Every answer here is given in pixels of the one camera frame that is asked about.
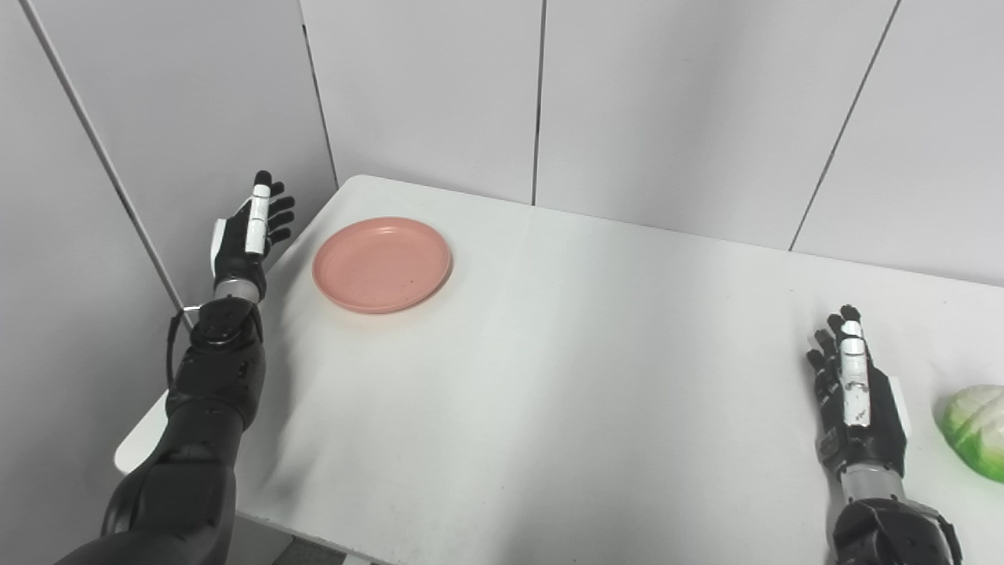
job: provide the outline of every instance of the table surface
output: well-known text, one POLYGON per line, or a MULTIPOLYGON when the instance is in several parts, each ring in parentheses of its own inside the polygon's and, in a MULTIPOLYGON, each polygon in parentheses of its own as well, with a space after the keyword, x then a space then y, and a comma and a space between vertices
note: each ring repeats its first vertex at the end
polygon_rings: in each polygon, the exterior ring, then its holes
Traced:
MULTIPOLYGON (((825 563, 840 505, 803 355, 845 303, 903 384, 908 496, 955 523, 967 564, 998 563, 1004 485, 933 413, 1004 384, 1004 289, 373 177, 269 272, 238 511, 392 564, 825 563), (405 312, 354 314, 313 284, 320 244, 374 216, 454 253, 405 312)), ((164 421, 158 403, 120 470, 164 421)))

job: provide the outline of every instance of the robot finger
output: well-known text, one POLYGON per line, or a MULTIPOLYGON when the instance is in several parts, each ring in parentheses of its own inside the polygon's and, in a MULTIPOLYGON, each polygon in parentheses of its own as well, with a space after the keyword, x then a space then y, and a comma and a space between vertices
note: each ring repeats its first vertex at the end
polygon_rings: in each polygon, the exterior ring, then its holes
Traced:
POLYGON ((812 370, 815 371, 816 375, 826 370, 826 358, 821 351, 811 349, 805 354, 805 359, 808 360, 809 365, 812 366, 812 370))
POLYGON ((279 212, 278 214, 275 214, 274 216, 268 218, 268 232, 275 232, 276 229, 292 222, 295 217, 296 214, 291 211, 279 212))
POLYGON ((822 348, 822 353, 826 358, 832 358, 836 356, 836 342, 833 341, 833 336, 830 335, 826 330, 819 330, 815 333, 816 343, 822 348))
POLYGON ((288 227, 280 227, 275 231, 271 231, 268 234, 268 240, 272 245, 279 243, 280 241, 285 241, 292 237, 293 232, 288 227))
POLYGON ((283 196, 282 198, 276 198, 272 200, 268 205, 268 211, 273 216, 279 212, 292 209, 296 205, 296 199, 292 196, 283 196))

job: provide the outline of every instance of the robotic hand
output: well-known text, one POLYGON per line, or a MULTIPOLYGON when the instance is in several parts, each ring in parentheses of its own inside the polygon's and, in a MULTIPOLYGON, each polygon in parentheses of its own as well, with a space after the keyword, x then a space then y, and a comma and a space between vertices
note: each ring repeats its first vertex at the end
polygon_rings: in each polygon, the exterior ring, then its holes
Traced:
POLYGON ((218 298, 227 293, 254 303, 265 298, 261 261, 272 245, 292 235, 285 226, 293 221, 296 201, 292 196, 277 198, 283 192, 285 186, 273 183, 268 171, 258 171, 251 197, 233 216, 216 220, 210 263, 218 298))
POLYGON ((847 506, 833 530, 837 565, 960 565, 955 529, 903 491, 906 412, 875 368, 860 314, 844 306, 816 332, 815 371, 823 437, 819 457, 840 482, 847 506))
MULTIPOLYGON (((294 200, 267 171, 251 198, 218 220, 215 298, 202 305, 177 378, 168 354, 168 425, 154 453, 108 503, 101 537, 57 565, 222 565, 230 546, 241 435, 254 421, 265 378, 261 261, 290 236, 294 200)), ((172 321, 169 335, 180 318, 172 321)))

